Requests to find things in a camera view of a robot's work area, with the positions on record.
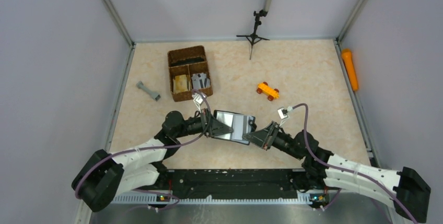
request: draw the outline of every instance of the orange plastic bottle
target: orange plastic bottle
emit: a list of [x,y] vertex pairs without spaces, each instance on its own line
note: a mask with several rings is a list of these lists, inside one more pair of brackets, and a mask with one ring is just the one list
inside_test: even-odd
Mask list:
[[353,91],[358,90],[357,75],[355,75],[354,64],[352,63],[352,52],[349,49],[344,49],[342,51],[342,59],[345,63],[346,72],[349,77],[349,82],[351,83],[351,88]]

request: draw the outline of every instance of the toy car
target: toy car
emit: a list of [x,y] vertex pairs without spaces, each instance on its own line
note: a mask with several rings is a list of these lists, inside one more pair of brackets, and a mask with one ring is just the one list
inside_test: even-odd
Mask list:
[[262,82],[259,84],[258,88],[257,88],[257,93],[264,93],[265,95],[267,95],[267,99],[269,101],[273,101],[274,99],[278,99],[280,97],[280,95],[278,94],[280,91],[275,88],[272,89],[267,85],[267,82]]

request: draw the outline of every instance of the gray plastic tool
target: gray plastic tool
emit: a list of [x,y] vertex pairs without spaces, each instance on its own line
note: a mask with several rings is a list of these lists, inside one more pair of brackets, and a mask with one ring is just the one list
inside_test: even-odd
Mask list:
[[159,93],[149,90],[149,88],[145,87],[141,81],[139,81],[136,86],[149,94],[155,101],[158,101],[161,98]]

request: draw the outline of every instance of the table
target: table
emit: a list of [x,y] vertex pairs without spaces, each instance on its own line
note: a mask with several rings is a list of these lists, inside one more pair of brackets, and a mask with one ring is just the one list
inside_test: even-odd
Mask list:
[[[141,144],[161,129],[168,112],[194,115],[192,101],[174,102],[169,90],[167,52],[195,45],[205,47],[214,94],[211,109],[255,116],[258,129],[272,120],[277,109],[305,102],[308,131],[324,149],[369,164],[366,147],[332,40],[272,40],[254,46],[249,60],[248,41],[138,43],[127,79],[111,149],[115,152]],[[161,94],[154,101],[136,88],[141,80]],[[280,90],[272,102],[256,92],[266,81]],[[284,130],[295,136],[303,128],[304,110],[290,113]],[[193,136],[180,138],[180,142]],[[276,148],[268,151],[219,139],[201,138],[164,160],[169,169],[277,169],[301,168],[301,162]]]

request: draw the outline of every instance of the brown woven basket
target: brown woven basket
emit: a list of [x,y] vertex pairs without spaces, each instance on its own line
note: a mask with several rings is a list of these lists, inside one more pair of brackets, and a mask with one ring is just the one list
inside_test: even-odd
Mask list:
[[[177,61],[187,60],[189,58],[195,58],[195,57],[201,57],[203,58],[203,62],[198,62],[194,64],[186,64],[186,65],[180,65],[180,66],[174,66],[171,67],[172,64],[176,63]],[[185,101],[185,100],[192,100],[192,92],[186,91],[186,92],[180,92],[180,93],[174,93],[174,85],[173,85],[173,79],[177,75],[189,75],[189,77],[192,76],[192,74],[198,74],[198,73],[205,73],[209,79],[211,79],[211,74],[209,73],[209,67],[208,63],[206,61],[206,54],[205,54],[205,48],[202,45],[193,46],[191,48],[184,48],[184,49],[178,49],[168,52],[168,67],[169,67],[169,85],[170,90],[172,94],[172,98],[174,101]],[[206,94],[206,96],[211,96],[213,94],[212,91],[212,80],[211,80],[211,86],[207,88],[199,89],[199,91]]]

